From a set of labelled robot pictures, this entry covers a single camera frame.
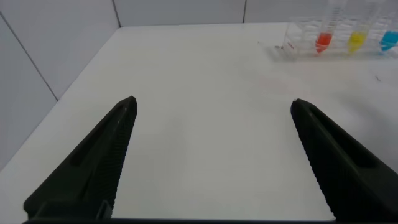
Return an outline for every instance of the white table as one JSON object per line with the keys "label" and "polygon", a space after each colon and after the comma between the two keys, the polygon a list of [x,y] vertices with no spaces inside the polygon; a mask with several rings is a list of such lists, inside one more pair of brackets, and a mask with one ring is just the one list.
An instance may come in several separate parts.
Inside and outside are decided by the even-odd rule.
{"label": "white table", "polygon": [[0,222],[26,220],[24,200],[130,95],[113,217],[334,219],[290,104],[314,103],[397,170],[397,61],[284,62],[269,49],[285,25],[119,29],[0,172]]}

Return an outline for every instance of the white wall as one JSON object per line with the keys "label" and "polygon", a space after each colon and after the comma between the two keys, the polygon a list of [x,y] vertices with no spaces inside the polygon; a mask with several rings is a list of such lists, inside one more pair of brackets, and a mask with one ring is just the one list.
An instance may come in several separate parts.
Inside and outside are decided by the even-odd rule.
{"label": "white wall", "polygon": [[111,0],[0,0],[0,10],[57,98],[119,27]]}
{"label": "white wall", "polygon": [[115,0],[122,26],[242,23],[245,0]]}
{"label": "white wall", "polygon": [[56,102],[0,17],[0,170]]}
{"label": "white wall", "polygon": [[[289,22],[291,17],[322,16],[328,0],[248,0],[245,22]],[[349,0],[346,14],[357,14],[364,0]],[[397,0],[387,0],[383,14],[398,10]]]}

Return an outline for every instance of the yellow liquid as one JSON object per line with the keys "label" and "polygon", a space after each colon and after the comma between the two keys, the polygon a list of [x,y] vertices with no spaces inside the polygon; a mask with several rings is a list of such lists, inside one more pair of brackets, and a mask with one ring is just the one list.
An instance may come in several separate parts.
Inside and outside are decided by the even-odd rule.
{"label": "yellow liquid", "polygon": [[360,49],[365,43],[367,35],[368,34],[364,32],[353,32],[348,41],[348,51],[352,54]]}

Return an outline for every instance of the yellow test tube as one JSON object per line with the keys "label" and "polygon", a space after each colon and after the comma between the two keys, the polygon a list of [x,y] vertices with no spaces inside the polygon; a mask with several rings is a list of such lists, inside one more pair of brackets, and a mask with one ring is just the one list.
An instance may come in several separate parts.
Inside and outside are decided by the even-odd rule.
{"label": "yellow test tube", "polygon": [[384,0],[366,0],[363,13],[348,40],[348,52],[355,53],[365,43],[368,32],[380,11]]}

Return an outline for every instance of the small red object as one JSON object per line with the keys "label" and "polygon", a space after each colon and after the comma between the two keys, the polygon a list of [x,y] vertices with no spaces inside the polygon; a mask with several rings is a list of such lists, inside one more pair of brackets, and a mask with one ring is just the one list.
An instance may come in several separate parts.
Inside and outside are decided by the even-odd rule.
{"label": "small red object", "polygon": [[321,53],[322,51],[324,51],[328,48],[332,36],[333,36],[332,34],[328,34],[328,33],[321,33],[319,35],[319,38],[315,44],[315,46],[317,47],[318,53]]}

